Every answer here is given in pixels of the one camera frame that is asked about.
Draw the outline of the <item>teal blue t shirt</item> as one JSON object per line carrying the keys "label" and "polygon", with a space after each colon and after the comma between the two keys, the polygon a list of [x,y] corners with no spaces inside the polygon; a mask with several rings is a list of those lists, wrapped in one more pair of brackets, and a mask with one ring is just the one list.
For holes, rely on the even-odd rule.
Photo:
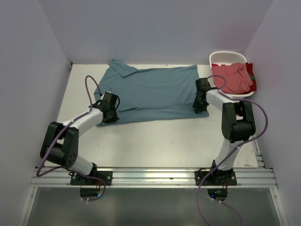
{"label": "teal blue t shirt", "polygon": [[137,69],[119,60],[108,65],[94,97],[99,100],[100,93],[111,92],[120,98],[117,125],[209,116],[192,109],[199,79],[197,65]]}

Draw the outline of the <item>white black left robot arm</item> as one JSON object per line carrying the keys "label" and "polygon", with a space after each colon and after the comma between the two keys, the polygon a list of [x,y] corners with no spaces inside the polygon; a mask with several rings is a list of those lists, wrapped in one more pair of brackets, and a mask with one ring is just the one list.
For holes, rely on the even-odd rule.
{"label": "white black left robot arm", "polygon": [[42,163],[38,167],[37,176],[45,175],[40,171],[44,163],[49,161],[80,174],[87,185],[94,184],[98,179],[96,165],[79,155],[79,138],[97,124],[117,122],[119,103],[117,95],[105,92],[84,113],[65,122],[50,123],[40,151]]}

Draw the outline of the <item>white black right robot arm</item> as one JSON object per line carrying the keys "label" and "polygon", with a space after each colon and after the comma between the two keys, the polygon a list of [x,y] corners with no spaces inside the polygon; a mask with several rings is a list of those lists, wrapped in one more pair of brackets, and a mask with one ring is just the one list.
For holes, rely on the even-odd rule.
{"label": "white black right robot arm", "polygon": [[233,99],[221,93],[217,87],[211,87],[207,78],[196,80],[196,89],[192,106],[195,113],[206,112],[209,105],[222,112],[221,130],[224,141],[209,174],[210,181],[220,185],[226,180],[226,175],[233,171],[240,145],[255,134],[253,108],[251,103]]}

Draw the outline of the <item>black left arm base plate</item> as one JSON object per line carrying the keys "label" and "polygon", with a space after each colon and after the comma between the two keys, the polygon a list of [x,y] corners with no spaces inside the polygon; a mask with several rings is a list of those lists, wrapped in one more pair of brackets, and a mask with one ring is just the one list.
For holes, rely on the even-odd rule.
{"label": "black left arm base plate", "polygon": [[73,186],[111,186],[113,179],[112,171],[95,171],[88,176],[69,172],[68,175],[71,176],[70,184]]}

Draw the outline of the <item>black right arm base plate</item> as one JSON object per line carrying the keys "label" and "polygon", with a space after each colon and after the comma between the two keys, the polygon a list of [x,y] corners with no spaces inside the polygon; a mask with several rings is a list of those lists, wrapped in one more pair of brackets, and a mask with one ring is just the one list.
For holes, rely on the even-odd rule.
{"label": "black right arm base plate", "polygon": [[[209,172],[205,168],[200,168],[194,172],[197,186],[201,184],[201,181]],[[217,169],[202,183],[203,186],[236,186],[237,184],[236,174],[233,169],[226,171]]]}

